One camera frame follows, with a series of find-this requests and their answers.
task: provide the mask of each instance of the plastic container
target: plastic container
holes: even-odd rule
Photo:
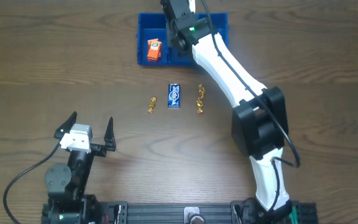
[[[205,13],[197,14],[197,19],[206,17]],[[229,45],[227,33],[227,13],[212,13],[212,23],[222,35],[223,41]],[[139,13],[139,25],[137,31],[137,63],[143,66],[193,66],[195,63],[187,55],[179,56],[179,49],[168,47],[167,30],[165,28],[164,13]],[[158,38],[162,43],[161,58],[158,62],[147,60],[148,45],[147,41]]]

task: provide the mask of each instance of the wooden table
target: wooden table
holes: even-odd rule
[[[256,79],[286,96],[300,169],[283,168],[293,200],[316,202],[321,223],[358,222],[358,1],[209,0],[229,13],[232,53]],[[255,195],[248,158],[231,137],[232,109],[194,68],[137,64],[139,12],[148,0],[0,0],[0,223],[9,181],[50,153],[73,111],[102,143],[114,118],[117,151],[94,160],[87,193],[100,201],[230,202]],[[169,83],[181,108],[167,108]],[[196,113],[197,85],[206,87]],[[147,114],[150,97],[158,97]],[[285,156],[291,158],[290,150]],[[39,223],[44,174],[68,153],[23,176],[8,204]]]

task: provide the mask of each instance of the black cable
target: black cable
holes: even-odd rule
[[[254,98],[258,101],[259,106],[262,107],[263,110],[266,111],[266,113],[270,116],[270,119],[274,122],[274,124],[276,125],[276,127],[280,130],[280,132],[282,133],[283,137],[287,140],[288,145],[290,146],[292,153],[295,157],[295,162],[296,165],[294,166],[291,162],[288,162],[284,159],[278,158],[278,157],[273,157],[271,162],[273,164],[273,168],[276,174],[276,180],[277,180],[277,191],[276,191],[276,196],[274,198],[274,202],[272,207],[269,209],[269,211],[272,211],[274,206],[277,203],[278,200],[278,195],[280,194],[280,179],[278,178],[278,170],[275,164],[275,161],[280,161],[283,162],[286,165],[292,166],[292,167],[296,167],[298,168],[300,166],[300,157],[298,152],[296,151],[295,146],[293,145],[290,137],[286,134],[286,132],[284,131],[283,127],[280,125],[280,123],[277,121],[277,118],[274,116],[274,114],[272,113],[272,111],[267,107],[267,105],[263,102],[262,99],[260,99],[260,97],[250,88],[250,86],[240,77],[240,75],[236,72],[236,70],[231,66],[231,64],[223,57],[222,52],[219,50],[218,45],[216,44],[216,39],[215,39],[215,33],[212,27],[212,19],[211,19],[211,13],[209,12],[208,6],[205,3],[205,0],[201,0],[201,2],[203,3],[203,6],[205,8],[207,17],[208,17],[208,25],[209,25],[209,29],[211,31],[211,35],[212,35],[212,41],[214,43],[215,49],[218,52],[218,56],[222,58],[222,60],[224,61],[224,63],[230,68],[230,70],[235,74],[235,76],[240,80],[240,82],[245,86],[246,90],[248,90],[253,96]]]
[[[6,198],[7,198],[7,193],[9,191],[9,189],[12,187],[12,185],[19,180],[19,178],[21,178],[24,174],[32,171],[33,169],[37,168],[39,165],[43,164],[45,161],[47,161],[48,159],[50,159],[56,152],[56,150],[59,148],[60,143],[58,142],[57,145],[55,146],[55,148],[53,149],[53,151],[43,160],[39,161],[38,163],[36,163],[35,165],[33,165],[32,167],[26,169],[25,171],[23,171],[21,174],[17,175],[15,178],[13,178],[13,180],[7,185],[5,192],[4,192],[4,196],[2,198],[2,201],[4,202],[4,208],[5,211],[7,213],[7,215],[9,215],[9,217],[11,218],[11,220],[15,223],[15,224],[20,224],[19,221],[17,221],[17,219],[12,215],[11,211],[9,210],[8,206],[7,206],[7,202],[6,202]]]

